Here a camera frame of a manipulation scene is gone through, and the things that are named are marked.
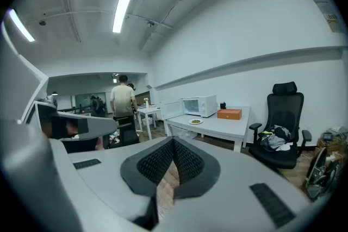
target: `white t-shirt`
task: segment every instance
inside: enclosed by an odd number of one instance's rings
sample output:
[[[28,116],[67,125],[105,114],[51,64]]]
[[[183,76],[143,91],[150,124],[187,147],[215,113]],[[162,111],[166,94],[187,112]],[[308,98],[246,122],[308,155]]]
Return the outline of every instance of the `white t-shirt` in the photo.
[[[134,90],[127,85],[119,85],[112,89],[110,100],[114,101],[116,117],[133,115],[132,97],[135,97]]]

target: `orange box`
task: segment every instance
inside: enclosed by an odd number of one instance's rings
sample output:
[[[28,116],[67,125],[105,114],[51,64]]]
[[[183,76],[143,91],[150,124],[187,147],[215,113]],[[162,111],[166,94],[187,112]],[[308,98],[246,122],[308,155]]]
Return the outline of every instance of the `orange box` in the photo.
[[[217,117],[220,119],[240,120],[241,109],[220,109],[217,112]]]

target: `ceiling pipe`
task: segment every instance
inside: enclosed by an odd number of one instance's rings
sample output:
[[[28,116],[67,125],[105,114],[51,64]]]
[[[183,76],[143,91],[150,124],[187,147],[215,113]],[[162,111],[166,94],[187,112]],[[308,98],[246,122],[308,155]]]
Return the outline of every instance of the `ceiling pipe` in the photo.
[[[65,16],[65,15],[71,15],[71,14],[84,14],[84,13],[98,13],[98,12],[115,12],[115,11],[112,11],[112,10],[83,10],[83,11],[73,11],[73,12],[61,12],[59,14],[54,14],[54,15],[50,15],[50,16],[45,16],[43,17],[43,19],[47,19],[47,18],[51,18],[51,17],[57,17],[57,16]],[[146,21],[151,21],[151,22],[154,22],[156,24],[160,24],[158,21],[155,21],[155,20],[152,20],[150,18],[147,18],[147,17],[143,17],[143,16],[139,16],[139,15],[133,15],[133,14],[126,14],[126,16],[134,16],[134,17],[137,17],[141,20],[146,20]],[[27,25],[33,23],[33,22],[36,22],[36,21],[41,21],[42,18],[37,18],[35,20],[32,20],[32,21],[29,21],[27,23]],[[172,29],[171,26],[168,26],[167,24],[161,24],[163,27],[165,28],[168,28],[168,29]]]

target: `white table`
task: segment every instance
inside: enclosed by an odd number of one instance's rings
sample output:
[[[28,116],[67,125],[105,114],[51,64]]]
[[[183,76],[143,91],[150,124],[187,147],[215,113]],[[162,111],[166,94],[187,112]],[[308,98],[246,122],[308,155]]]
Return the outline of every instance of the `white table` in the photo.
[[[166,133],[168,136],[172,135],[169,126],[175,126],[186,130],[191,130],[202,135],[209,135],[220,139],[234,141],[233,150],[236,152],[240,152],[242,144],[243,148],[245,148],[246,146],[246,132],[248,129],[250,107],[232,106],[228,109],[241,109],[241,119],[219,119],[217,113],[211,115],[208,118],[183,114],[164,121]],[[203,123],[190,124],[189,121],[192,119],[201,119],[203,120]]]
[[[148,138],[150,140],[152,140],[151,137],[151,131],[150,131],[150,123],[148,121],[148,115],[152,114],[152,121],[153,121],[153,126],[156,127],[156,112],[160,111],[161,108],[157,108],[156,106],[151,106],[148,109],[147,108],[139,108],[138,109],[138,121],[139,121],[139,126],[140,126],[140,131],[142,132],[142,126],[141,126],[141,114],[145,115],[145,119],[146,119],[146,127],[147,127],[147,132],[148,132]]]

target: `chair armrest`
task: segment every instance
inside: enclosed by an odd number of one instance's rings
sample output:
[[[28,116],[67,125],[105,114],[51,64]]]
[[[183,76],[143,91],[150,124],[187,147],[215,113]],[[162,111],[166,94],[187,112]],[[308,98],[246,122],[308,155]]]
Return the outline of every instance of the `chair armrest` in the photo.
[[[299,157],[301,155],[301,153],[306,145],[306,142],[312,140],[312,135],[310,134],[310,132],[308,130],[302,130],[302,136],[303,136],[303,141],[302,141],[300,150],[297,153],[297,157]]]
[[[257,130],[259,127],[261,127],[262,126],[262,124],[260,124],[260,123],[255,123],[255,124],[253,124],[253,125],[250,125],[249,126],[249,129],[251,129],[251,130]]]
[[[254,144],[256,143],[256,140],[257,140],[257,129],[261,126],[262,126],[262,124],[260,124],[260,123],[255,123],[255,124],[249,126],[249,129],[254,131]]]
[[[312,135],[310,134],[308,130],[303,130],[302,135],[303,135],[303,141],[312,141]]]

